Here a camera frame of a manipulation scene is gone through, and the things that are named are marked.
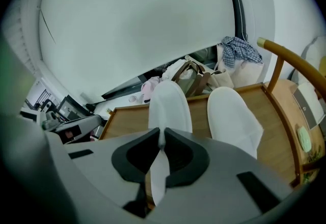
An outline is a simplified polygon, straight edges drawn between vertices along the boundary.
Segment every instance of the wooden tabletop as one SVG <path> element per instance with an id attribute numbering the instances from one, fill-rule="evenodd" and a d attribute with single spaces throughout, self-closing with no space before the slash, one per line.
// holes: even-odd
<path id="1" fill-rule="evenodd" d="M 293 93 L 296 88 L 297 84 L 295 84 L 294 82 L 287 79 L 280 79 L 277 81 L 272 94 L 275 96 L 280 106 L 282 107 L 284 113 L 286 114 L 293 131 L 296 133 L 296 130 L 298 128 L 304 126 L 310 136 L 312 152 L 318 151 L 320 146 L 322 155 L 325 155 L 325 143 L 319 126 L 314 127 L 312 130 L 309 130 L 305 117 L 298 103 L 293 97 Z M 298 138 L 296 138 L 295 141 L 300 147 L 302 163 L 307 163 L 307 159 L 309 157 L 308 153 L 305 153 L 303 151 Z"/>

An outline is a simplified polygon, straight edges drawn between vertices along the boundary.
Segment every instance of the pink cloth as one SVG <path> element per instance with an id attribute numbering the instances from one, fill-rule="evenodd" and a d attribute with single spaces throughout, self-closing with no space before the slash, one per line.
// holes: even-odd
<path id="1" fill-rule="evenodd" d="M 162 82 L 162 78 L 159 78 L 159 76 L 154 76 L 147 80 L 145 83 L 143 83 L 141 92 L 144 95 L 144 102 L 149 101 L 151 99 L 154 88 L 160 82 Z"/>

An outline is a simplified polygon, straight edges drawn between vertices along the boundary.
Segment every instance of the white slipper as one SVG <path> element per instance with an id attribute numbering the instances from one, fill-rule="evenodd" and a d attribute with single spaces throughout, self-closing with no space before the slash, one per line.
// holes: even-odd
<path id="1" fill-rule="evenodd" d="M 165 144 L 166 127 L 193 132 L 192 120 L 187 99 L 180 86 L 172 81 L 159 83 L 152 94 L 149 104 L 148 128 L 160 128 L 160 145 Z M 165 194 L 166 177 L 170 175 L 170 166 L 164 151 L 160 151 L 151 168 L 151 190 L 155 205 Z"/>
<path id="2" fill-rule="evenodd" d="M 257 159 L 263 128 L 236 91 L 215 89 L 208 98 L 207 116 L 214 140 L 237 146 Z"/>

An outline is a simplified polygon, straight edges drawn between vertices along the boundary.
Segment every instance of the green object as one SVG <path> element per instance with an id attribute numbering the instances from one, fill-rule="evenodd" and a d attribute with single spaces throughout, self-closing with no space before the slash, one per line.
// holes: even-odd
<path id="1" fill-rule="evenodd" d="M 300 127 L 297 130 L 297 134 L 298 134 L 302 149 L 306 153 L 309 152 L 311 150 L 311 141 L 310 141 L 309 133 L 307 132 L 306 128 L 304 126 Z"/>

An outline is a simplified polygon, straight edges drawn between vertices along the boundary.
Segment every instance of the plaid shirt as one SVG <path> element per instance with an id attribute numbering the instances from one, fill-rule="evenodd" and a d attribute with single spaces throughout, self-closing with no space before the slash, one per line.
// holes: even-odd
<path id="1" fill-rule="evenodd" d="M 225 37 L 222 45 L 224 46 L 223 61 L 228 67 L 233 68 L 236 59 L 262 64 L 261 54 L 240 38 Z"/>

